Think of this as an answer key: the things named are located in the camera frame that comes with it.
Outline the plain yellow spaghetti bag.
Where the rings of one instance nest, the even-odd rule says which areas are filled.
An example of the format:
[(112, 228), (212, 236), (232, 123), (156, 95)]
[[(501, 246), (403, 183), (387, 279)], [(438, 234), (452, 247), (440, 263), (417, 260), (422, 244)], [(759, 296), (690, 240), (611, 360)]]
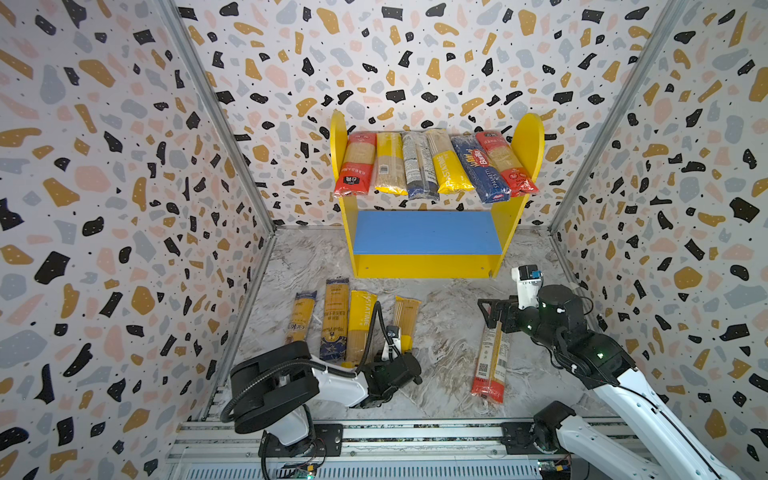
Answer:
[(379, 132), (374, 189), (397, 196), (407, 194), (402, 137), (397, 132)]

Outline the red spaghetti bag black label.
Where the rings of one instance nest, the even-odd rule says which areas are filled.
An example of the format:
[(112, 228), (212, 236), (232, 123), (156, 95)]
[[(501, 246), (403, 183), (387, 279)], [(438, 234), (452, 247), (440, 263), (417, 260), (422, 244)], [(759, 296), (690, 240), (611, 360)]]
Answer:
[(367, 195), (377, 157), (377, 134), (355, 132), (348, 137), (334, 194), (337, 197)]

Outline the clear white label spaghetti bag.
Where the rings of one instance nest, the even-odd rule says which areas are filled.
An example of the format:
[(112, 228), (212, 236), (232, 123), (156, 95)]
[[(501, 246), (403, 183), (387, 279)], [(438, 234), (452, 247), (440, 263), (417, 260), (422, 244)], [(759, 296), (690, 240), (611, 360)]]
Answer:
[(408, 198), (437, 201), (438, 182), (426, 134), (406, 132), (402, 141)]

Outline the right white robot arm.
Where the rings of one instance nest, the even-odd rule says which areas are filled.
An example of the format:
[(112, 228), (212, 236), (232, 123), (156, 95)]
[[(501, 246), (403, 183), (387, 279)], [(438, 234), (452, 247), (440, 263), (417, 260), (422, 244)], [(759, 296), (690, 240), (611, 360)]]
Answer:
[(735, 479), (664, 404), (628, 352), (587, 325), (583, 297), (564, 285), (520, 280), (508, 299), (481, 299), (487, 326), (524, 333), (552, 363), (576, 377), (617, 413), (652, 457), (646, 459), (553, 401), (533, 418), (529, 437), (542, 453), (564, 450), (611, 479)]

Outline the red spaghetti bag top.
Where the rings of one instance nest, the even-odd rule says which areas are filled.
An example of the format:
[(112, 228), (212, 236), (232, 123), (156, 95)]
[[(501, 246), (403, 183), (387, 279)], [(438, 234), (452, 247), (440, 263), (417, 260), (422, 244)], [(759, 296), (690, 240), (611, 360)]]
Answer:
[(475, 138), (486, 151), (490, 163), (497, 169), (510, 189), (511, 197), (539, 192), (510, 144), (498, 131), (482, 131)]

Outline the blue Barilla spaghetti bag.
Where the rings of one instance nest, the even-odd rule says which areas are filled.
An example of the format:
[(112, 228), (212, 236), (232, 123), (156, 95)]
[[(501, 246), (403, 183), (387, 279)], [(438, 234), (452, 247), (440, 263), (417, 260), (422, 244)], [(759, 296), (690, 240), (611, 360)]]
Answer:
[(483, 204), (505, 202), (511, 198), (509, 185), (474, 136), (454, 135), (450, 141)]

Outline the red clear spaghetti bag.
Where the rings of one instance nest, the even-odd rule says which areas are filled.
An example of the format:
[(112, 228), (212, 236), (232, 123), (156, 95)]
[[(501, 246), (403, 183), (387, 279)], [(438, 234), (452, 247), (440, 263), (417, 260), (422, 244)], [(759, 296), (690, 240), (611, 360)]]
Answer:
[(485, 326), (476, 362), (471, 394), (497, 404), (504, 402), (510, 340), (498, 322)]

